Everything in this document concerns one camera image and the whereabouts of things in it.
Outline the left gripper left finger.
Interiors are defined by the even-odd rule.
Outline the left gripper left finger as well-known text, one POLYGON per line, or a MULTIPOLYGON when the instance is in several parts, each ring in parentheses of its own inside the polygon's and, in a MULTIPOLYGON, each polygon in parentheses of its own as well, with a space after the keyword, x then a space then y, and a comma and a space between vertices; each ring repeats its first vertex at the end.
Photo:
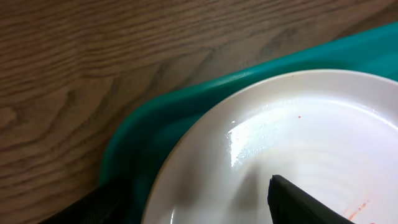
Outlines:
POLYGON ((130 183, 115 179, 40 224, 120 224, 127 217, 130 183))

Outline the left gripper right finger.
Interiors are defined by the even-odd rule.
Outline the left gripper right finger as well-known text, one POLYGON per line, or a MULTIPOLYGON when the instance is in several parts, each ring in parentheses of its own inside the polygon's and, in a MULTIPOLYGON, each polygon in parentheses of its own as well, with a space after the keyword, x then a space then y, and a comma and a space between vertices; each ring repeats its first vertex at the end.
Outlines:
POLYGON ((353 224, 281 175, 272 176, 267 202, 273 224, 353 224))

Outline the white plate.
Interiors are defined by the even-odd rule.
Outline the white plate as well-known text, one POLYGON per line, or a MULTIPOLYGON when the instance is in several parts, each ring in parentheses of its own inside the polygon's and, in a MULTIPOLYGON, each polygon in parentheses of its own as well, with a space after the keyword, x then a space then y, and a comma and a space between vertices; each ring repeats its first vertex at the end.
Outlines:
POLYGON ((165 160, 142 222, 270 223, 273 175, 354 223, 396 223, 397 82, 306 70, 227 97, 165 160))

